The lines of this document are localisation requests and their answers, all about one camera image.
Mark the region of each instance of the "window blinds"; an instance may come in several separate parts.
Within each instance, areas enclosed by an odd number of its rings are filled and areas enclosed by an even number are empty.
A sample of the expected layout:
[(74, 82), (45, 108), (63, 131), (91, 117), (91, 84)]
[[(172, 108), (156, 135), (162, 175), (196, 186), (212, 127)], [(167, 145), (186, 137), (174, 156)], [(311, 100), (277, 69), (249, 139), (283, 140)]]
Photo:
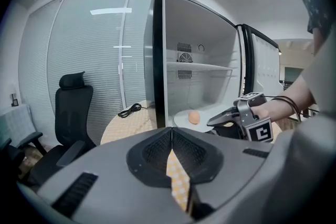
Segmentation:
[(64, 0), (50, 37), (47, 78), (53, 110), (59, 79), (85, 71), (85, 84), (93, 86), (87, 130), (97, 145), (123, 108), (118, 46), (125, 1)]
[(143, 38), (150, 4), (151, 0), (129, 0), (127, 6), (132, 9), (132, 13), (126, 13), (122, 44), (123, 87), (126, 106), (146, 99)]
[(47, 86), (47, 50), (49, 36), (61, 0), (55, 0), (32, 13), (26, 23), (19, 53), (19, 86), (23, 103), (30, 106), (41, 142), (58, 144), (55, 116)]

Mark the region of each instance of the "checkered tablecloth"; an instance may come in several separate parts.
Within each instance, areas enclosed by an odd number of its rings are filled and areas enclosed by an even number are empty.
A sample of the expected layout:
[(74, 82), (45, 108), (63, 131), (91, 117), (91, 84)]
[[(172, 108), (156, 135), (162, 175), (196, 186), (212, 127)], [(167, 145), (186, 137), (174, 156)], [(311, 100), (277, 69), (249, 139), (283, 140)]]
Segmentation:
[[(140, 104), (146, 107), (146, 101), (142, 101)], [(150, 131), (155, 128), (156, 126), (152, 126), (147, 109), (141, 109), (140, 111), (132, 113), (124, 119), (115, 116), (106, 127), (100, 144)], [(276, 138), (281, 130), (275, 123), (272, 124), (272, 128), (274, 137)], [(174, 199), (181, 206), (181, 208), (185, 210), (190, 187), (190, 178), (188, 177), (173, 151), (171, 151), (168, 157), (166, 174), (172, 179), (172, 195)]]
[(30, 108), (26, 104), (1, 109), (0, 143), (10, 138), (11, 145), (17, 147), (22, 139), (36, 131), (31, 120)]

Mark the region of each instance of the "wooden table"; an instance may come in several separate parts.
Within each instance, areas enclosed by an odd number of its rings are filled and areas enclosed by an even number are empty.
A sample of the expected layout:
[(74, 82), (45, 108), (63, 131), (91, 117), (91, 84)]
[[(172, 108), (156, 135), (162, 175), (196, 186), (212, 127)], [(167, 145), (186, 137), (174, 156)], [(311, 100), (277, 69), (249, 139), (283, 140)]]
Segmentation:
[[(143, 107), (146, 107), (146, 101), (142, 101), (140, 104)], [(116, 115), (106, 127), (100, 144), (150, 131), (155, 128), (156, 126), (153, 126), (151, 123), (147, 109), (141, 109), (138, 112), (134, 112), (127, 118), (120, 118)], [(276, 139), (276, 136), (281, 132), (281, 129), (276, 123), (272, 124), (272, 128)], [(172, 195), (174, 199), (181, 208), (185, 210), (190, 187), (189, 177), (173, 151), (171, 151), (168, 157), (166, 174), (172, 179)]]

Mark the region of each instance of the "ceiling light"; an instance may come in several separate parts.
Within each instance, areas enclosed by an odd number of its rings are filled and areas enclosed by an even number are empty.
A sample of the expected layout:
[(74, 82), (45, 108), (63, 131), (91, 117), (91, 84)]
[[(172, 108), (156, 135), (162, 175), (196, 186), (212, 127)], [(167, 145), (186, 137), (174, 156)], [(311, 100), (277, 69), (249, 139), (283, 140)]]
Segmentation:
[(90, 10), (92, 15), (97, 14), (108, 14), (108, 13), (131, 13), (132, 8), (102, 8), (102, 9), (94, 9)]

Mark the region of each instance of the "refrigerator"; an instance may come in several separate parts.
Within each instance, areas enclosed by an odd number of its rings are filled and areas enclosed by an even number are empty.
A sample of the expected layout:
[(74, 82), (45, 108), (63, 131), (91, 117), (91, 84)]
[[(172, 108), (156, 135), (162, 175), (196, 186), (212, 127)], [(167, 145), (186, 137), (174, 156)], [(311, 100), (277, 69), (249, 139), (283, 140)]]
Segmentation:
[(153, 126), (190, 127), (196, 110), (201, 119), (192, 129), (207, 132), (207, 120), (239, 96), (282, 91), (279, 47), (258, 30), (196, 0), (154, 0), (152, 23), (144, 70)]

